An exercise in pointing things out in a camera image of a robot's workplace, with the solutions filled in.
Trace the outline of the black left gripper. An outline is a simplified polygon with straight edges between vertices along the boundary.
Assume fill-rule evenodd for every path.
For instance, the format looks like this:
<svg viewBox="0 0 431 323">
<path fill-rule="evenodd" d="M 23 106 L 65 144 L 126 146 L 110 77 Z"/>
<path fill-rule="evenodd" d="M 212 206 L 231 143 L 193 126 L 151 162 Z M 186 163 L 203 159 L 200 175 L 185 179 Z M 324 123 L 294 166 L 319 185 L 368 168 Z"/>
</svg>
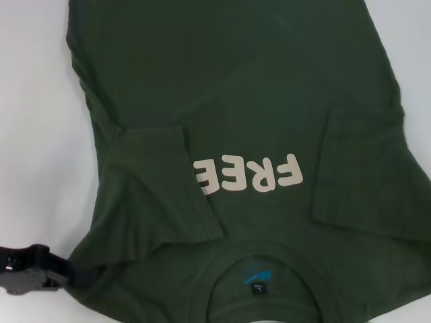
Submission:
<svg viewBox="0 0 431 323">
<path fill-rule="evenodd" d="M 31 291 L 88 286 L 88 271 L 79 270 L 67 259 L 50 254 L 43 245 L 13 249 L 0 247 L 0 287 L 10 295 Z"/>
</svg>

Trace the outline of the dark green printed t-shirt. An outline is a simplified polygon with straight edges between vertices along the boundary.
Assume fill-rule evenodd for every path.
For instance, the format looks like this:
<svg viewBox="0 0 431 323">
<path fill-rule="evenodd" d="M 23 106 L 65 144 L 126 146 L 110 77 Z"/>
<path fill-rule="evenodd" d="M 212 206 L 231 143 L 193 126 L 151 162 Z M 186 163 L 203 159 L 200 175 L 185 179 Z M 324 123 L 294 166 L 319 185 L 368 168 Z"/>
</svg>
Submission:
<svg viewBox="0 0 431 323">
<path fill-rule="evenodd" d="M 431 180 L 364 0 L 69 0 L 98 160 L 68 292 L 123 323 L 366 323 L 431 295 Z"/>
</svg>

